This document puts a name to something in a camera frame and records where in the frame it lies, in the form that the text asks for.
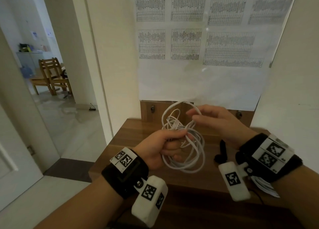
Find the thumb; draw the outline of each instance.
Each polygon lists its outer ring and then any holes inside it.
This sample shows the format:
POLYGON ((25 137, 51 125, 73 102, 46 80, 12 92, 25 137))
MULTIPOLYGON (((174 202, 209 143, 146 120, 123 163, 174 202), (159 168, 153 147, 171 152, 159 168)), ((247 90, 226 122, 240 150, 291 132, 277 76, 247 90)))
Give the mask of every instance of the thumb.
POLYGON ((187 130, 186 129, 182 129, 182 130, 167 130, 164 129, 163 131, 163 136, 164 139, 170 139, 170 138, 182 138, 187 134, 187 130))
POLYGON ((211 127, 216 130, 220 130, 224 121, 221 118, 213 118, 203 115, 193 115, 192 119, 199 125, 211 127))

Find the left hand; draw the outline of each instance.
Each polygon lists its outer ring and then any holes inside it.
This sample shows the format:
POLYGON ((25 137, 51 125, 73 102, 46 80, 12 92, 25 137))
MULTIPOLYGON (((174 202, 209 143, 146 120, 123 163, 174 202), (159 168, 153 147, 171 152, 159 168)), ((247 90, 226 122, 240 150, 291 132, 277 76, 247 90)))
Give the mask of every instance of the left hand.
POLYGON ((182 158, 181 142, 178 140, 187 134, 187 130, 158 130, 145 138, 133 150, 144 160, 149 170, 159 169, 164 165, 162 154, 171 156, 177 162, 182 158))

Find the black wrist strap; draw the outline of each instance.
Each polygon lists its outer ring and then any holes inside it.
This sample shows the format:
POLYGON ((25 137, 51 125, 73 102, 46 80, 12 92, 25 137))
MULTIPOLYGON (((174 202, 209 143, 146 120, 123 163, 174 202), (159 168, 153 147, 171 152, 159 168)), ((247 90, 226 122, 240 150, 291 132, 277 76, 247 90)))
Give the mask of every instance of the black wrist strap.
POLYGON ((101 173, 111 187, 120 196, 122 196, 123 199, 127 199, 137 192, 134 185, 137 186, 138 181, 143 183, 141 178, 147 180, 149 172, 148 166, 143 159, 133 150, 131 151, 137 155, 137 157, 125 168, 123 172, 120 172, 116 165, 110 163, 101 173))
MULTIPOLYGON (((294 154, 288 161, 285 161, 285 165, 277 173, 273 172, 271 170, 271 163, 275 163, 280 159, 269 152, 269 148, 265 151, 262 151, 263 154, 259 159, 254 156, 255 152, 260 149, 260 146, 266 139, 268 139, 268 136, 266 134, 261 133, 256 135, 248 142, 246 142, 243 146, 241 146, 238 154, 236 155, 236 160, 238 163, 242 163, 244 161, 248 163, 251 170, 246 169, 246 171, 249 175, 259 176, 267 182, 273 182, 289 174, 291 171, 302 165, 302 160, 294 154), (266 158, 269 159, 266 161, 270 163, 269 167, 265 165, 265 160, 262 157, 265 153, 267 153, 266 158)), ((272 143, 275 143, 275 145, 277 145, 278 147, 281 146, 275 141, 273 141, 272 143)))

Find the wristband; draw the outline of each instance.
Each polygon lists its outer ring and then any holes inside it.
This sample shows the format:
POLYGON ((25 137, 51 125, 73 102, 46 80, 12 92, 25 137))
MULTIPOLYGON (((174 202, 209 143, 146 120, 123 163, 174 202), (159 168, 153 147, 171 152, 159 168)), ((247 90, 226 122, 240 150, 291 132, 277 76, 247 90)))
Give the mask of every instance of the wristband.
POLYGON ((133 150, 122 149, 110 162, 101 174, 123 199, 137 192, 134 186, 143 186, 141 178, 147 180, 148 166, 133 150))
POLYGON ((247 162, 245 171, 248 175, 262 177, 267 182, 274 182, 302 165, 292 148, 274 135, 263 133, 240 147, 236 161, 247 162))

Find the poster on wall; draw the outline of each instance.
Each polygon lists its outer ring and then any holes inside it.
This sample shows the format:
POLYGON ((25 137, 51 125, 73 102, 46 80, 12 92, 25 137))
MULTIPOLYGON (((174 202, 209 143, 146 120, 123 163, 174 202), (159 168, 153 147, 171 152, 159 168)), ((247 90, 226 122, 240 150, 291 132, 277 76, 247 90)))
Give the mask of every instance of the poster on wall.
POLYGON ((132 0, 141 100, 253 111, 294 0, 132 0))

